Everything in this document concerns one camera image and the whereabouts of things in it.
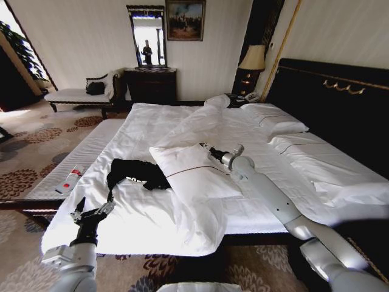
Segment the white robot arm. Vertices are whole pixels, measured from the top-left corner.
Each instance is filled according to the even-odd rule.
[[[99,209],[82,212],[85,197],[71,213],[80,226],[77,238],[70,246],[62,245],[48,250],[42,262],[60,270],[60,279],[50,289],[52,292],[96,292],[97,226],[114,209],[112,197]]]
[[[201,145],[244,179],[293,236],[301,240],[313,238],[300,250],[312,269],[329,282],[333,291],[389,291],[388,285],[359,271],[368,264],[343,237],[327,225],[306,218],[266,175],[256,172],[252,159],[240,156],[244,150],[242,145],[233,153],[218,151],[204,143]]]

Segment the patterned carpet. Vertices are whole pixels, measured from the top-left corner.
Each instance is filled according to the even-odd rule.
[[[0,144],[0,199],[25,196],[102,121],[98,109],[58,110],[42,100],[0,113],[0,126],[15,136]],[[0,291],[48,291],[58,279],[40,263],[42,234],[23,215],[0,211]],[[307,291],[288,264],[285,246],[223,246],[207,257],[99,255],[97,263],[98,291],[156,291],[164,283],[187,281],[237,283],[251,292]]]

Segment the table lamp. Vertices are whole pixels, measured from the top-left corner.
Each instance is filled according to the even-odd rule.
[[[246,76],[240,82],[239,93],[242,96],[254,91],[260,72],[265,69],[264,54],[265,45],[249,46],[246,56],[239,65],[239,69],[251,71],[247,72]]]

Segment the spray bottle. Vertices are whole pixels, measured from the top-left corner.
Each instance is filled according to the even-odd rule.
[[[83,170],[84,167],[76,165],[67,178],[55,187],[55,191],[58,193],[70,193],[77,181],[81,178]]]

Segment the black headboard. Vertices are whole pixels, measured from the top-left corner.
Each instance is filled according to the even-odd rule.
[[[283,58],[265,102],[389,178],[389,70]]]

